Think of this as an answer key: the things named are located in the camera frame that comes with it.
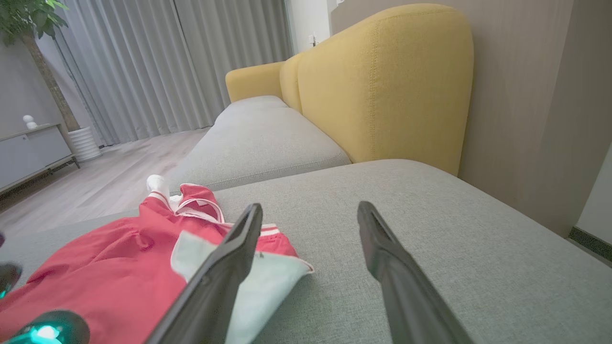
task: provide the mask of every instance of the red garment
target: red garment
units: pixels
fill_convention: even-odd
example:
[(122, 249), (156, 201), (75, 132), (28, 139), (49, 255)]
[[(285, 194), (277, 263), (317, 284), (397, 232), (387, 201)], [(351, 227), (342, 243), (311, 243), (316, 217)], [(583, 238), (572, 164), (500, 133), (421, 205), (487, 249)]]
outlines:
[[(91, 344), (143, 343), (186, 284), (170, 266), (180, 232), (219, 244), (231, 228), (210, 190), (184, 184), (181, 192), (176, 212), (152, 192), (138, 217), (111, 222), (58, 250), (25, 286), (0, 300), (0, 342), (40, 314), (65, 309), (85, 319)], [(275, 226), (262, 229), (256, 249), (297, 256)]]

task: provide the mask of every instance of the curtain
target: curtain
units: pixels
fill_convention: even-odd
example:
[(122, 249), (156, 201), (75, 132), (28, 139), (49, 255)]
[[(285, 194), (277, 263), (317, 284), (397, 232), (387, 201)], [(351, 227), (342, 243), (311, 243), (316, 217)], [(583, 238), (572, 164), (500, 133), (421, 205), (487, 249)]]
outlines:
[(207, 127), (225, 74), (291, 56), (282, 0), (65, 0), (58, 47), (107, 144)]

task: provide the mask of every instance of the wooden floor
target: wooden floor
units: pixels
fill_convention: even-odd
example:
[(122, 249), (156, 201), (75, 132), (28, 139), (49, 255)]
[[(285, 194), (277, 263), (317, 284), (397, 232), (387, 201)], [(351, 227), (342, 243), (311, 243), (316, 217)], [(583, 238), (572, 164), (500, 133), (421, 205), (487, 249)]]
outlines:
[(207, 131), (105, 147), (80, 170), (70, 165), (1, 195), (0, 231), (15, 237), (136, 209), (147, 195), (147, 177), (167, 175)]

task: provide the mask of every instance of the sofa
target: sofa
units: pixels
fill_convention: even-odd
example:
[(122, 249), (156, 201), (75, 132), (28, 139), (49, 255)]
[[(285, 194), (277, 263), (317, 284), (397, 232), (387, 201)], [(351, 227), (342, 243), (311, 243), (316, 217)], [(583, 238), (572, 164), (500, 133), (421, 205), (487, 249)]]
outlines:
[[(215, 190), (230, 222), (261, 203), (264, 223), (314, 265), (256, 343), (391, 342), (359, 239), (362, 200), (475, 342), (610, 342), (612, 270), (455, 176), (471, 51), (458, 12), (401, 6), (284, 63), (228, 74), (232, 104), (171, 178)], [(0, 261), (28, 276), (66, 242), (135, 215), (11, 239)]]

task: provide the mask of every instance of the cabinet top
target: cabinet top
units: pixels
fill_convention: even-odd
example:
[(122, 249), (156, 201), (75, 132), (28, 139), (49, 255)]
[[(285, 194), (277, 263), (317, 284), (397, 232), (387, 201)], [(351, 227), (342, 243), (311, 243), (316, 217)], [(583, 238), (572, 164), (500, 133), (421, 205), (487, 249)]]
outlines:
[(0, 141), (4, 141), (4, 140), (8, 140), (9, 138), (13, 138), (13, 137), (22, 136), (22, 135), (25, 135), (25, 134), (37, 132), (39, 130), (43, 130), (43, 129), (46, 129), (46, 128), (55, 127), (57, 125), (59, 125), (59, 123), (51, 123), (51, 124), (39, 125), (38, 127), (34, 128), (34, 129), (27, 129), (27, 130), (24, 130), (22, 132), (18, 132), (18, 133), (11, 134), (9, 136), (2, 137), (2, 138), (0, 138)]

